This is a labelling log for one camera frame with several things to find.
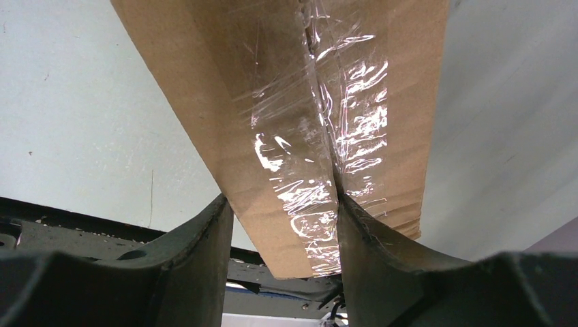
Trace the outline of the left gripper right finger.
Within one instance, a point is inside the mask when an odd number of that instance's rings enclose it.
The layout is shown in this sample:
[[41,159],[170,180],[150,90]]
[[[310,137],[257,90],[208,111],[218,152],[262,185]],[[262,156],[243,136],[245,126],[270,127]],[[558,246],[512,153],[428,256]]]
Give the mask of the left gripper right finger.
[[576,326],[577,254],[506,251],[469,262],[394,231],[339,196],[351,326]]

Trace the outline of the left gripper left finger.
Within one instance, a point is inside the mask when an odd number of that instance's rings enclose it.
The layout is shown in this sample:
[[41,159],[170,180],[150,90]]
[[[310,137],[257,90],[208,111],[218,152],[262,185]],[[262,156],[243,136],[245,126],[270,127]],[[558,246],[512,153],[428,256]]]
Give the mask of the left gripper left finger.
[[219,326],[233,212],[197,216],[115,260],[1,252],[2,326]]

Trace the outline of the brown cardboard express box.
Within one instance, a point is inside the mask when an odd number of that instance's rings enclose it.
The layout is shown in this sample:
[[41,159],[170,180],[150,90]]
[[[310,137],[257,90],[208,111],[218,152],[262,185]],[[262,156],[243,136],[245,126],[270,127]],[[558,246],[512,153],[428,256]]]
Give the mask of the brown cardboard express box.
[[272,275],[340,272],[338,192],[421,234],[447,1],[113,1]]

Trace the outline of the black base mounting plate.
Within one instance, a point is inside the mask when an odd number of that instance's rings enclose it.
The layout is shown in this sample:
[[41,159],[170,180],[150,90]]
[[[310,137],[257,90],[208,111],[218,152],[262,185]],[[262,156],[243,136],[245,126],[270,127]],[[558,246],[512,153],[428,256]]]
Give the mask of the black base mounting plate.
[[[22,224],[18,249],[57,250],[92,260],[116,259],[162,232],[56,208],[1,199],[1,217]],[[224,312],[315,319],[339,302],[341,277],[278,280],[258,253],[230,250]]]

